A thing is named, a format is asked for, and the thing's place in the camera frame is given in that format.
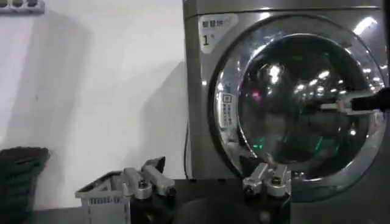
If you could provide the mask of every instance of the bolt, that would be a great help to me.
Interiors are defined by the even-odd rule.
[[[147,188],[147,182],[146,182],[145,180],[140,180],[140,181],[138,182],[138,188],[140,188],[140,189],[145,189],[145,188]]]
[[[282,180],[279,177],[272,177],[271,184],[273,185],[281,185]]]
[[[23,5],[23,1],[22,0],[13,0],[12,5],[19,8]]]
[[[0,8],[4,8],[8,5],[7,0],[0,0]]]
[[[255,192],[254,192],[254,190],[251,187],[248,186],[248,187],[244,188],[244,194],[247,197],[252,197],[252,196],[255,195]]]
[[[28,1],[27,1],[27,5],[28,5],[29,7],[35,7],[35,6],[38,5],[38,0],[28,0]]]
[[[167,190],[166,195],[169,196],[169,197],[175,197],[175,196],[176,196],[176,189],[174,189],[174,188],[169,188],[169,189]]]

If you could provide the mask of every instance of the washing machine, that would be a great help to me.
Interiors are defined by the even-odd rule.
[[[389,223],[386,115],[312,107],[388,85],[381,2],[186,0],[184,16],[191,177],[287,164],[293,223]]]

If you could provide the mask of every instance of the gray plastic basket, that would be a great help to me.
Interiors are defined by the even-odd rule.
[[[123,193],[122,172],[110,172],[76,192],[86,224],[130,224],[130,197]]]

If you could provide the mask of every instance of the white wall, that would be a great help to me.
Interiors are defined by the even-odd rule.
[[[167,156],[183,177],[182,0],[46,0],[0,17],[0,143],[47,147],[35,209],[79,206],[111,170]]]

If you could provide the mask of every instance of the number 1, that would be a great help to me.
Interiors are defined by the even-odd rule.
[[[205,39],[205,43],[203,44],[204,46],[208,46],[208,42],[207,42],[207,35],[204,35],[203,38]]]

